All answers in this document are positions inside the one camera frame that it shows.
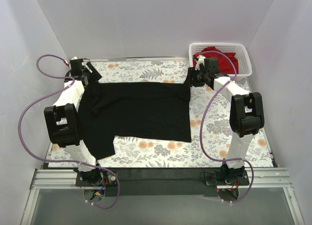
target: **white plastic basket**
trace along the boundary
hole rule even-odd
[[[200,53],[204,48],[216,47],[223,53],[236,53],[238,60],[238,75],[236,81],[241,80],[244,76],[252,74],[252,65],[245,46],[240,43],[191,43],[189,47],[190,67],[193,67],[193,55]]]

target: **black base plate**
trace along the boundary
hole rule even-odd
[[[113,171],[117,177],[119,178],[119,172],[118,171]],[[108,173],[108,175],[106,176],[106,179],[108,180],[108,183],[107,183],[107,187],[112,187],[112,186],[117,186],[117,181],[116,179],[114,179],[114,176],[111,174],[111,173]],[[85,182],[83,181],[81,178],[80,178],[80,175],[77,174],[77,178],[76,178],[76,184],[75,184],[77,187],[96,187],[88,182]]]
[[[138,195],[204,195],[217,197],[217,185],[224,182],[210,182],[208,174],[214,175],[220,168],[110,168],[118,174],[122,196]],[[206,172],[206,181],[199,176]],[[240,185],[249,185],[248,178],[242,177]],[[109,182],[105,196],[116,196],[116,182]],[[77,176],[76,186],[93,186]]]

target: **floral mat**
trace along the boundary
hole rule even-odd
[[[93,62],[103,76],[100,82],[168,82],[183,83],[188,61],[122,61]],[[238,84],[249,90],[246,78]],[[191,88],[190,119],[192,142],[149,140],[136,137],[114,139],[116,154],[99,160],[103,167],[219,167],[209,160],[199,145],[199,127],[204,110],[214,91],[208,87]],[[213,158],[226,157],[232,130],[229,125],[230,103],[218,95],[212,103],[203,128],[206,152]],[[48,156],[54,160],[71,159],[70,155],[53,145]],[[246,159],[254,167],[272,167],[272,160],[262,130],[252,140]],[[74,163],[49,163],[49,167],[75,167]]]

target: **white wall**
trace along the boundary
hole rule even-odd
[[[39,162],[32,159],[18,139],[18,119],[33,100],[55,91],[62,81],[45,78],[36,69],[46,53],[65,53],[36,0],[0,0],[0,224],[17,225],[25,208],[28,189]],[[65,65],[47,59],[42,68],[63,75]],[[26,115],[23,134],[35,153],[44,156],[49,139],[43,117],[44,101]]]
[[[274,0],[250,47],[250,82],[263,96],[273,154],[312,224],[312,0]]]
[[[197,41],[248,46],[273,0],[38,0],[66,54],[186,57]]]

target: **red garment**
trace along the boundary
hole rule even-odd
[[[220,73],[235,74],[231,63],[224,56],[217,53],[206,51],[216,51],[222,53],[220,50],[216,49],[215,47],[207,47],[200,52],[200,55],[207,58],[218,58]],[[238,60],[235,57],[235,53],[223,53],[223,54],[225,54],[233,62],[236,72],[238,73]],[[193,66],[196,67],[196,61],[194,59]]]

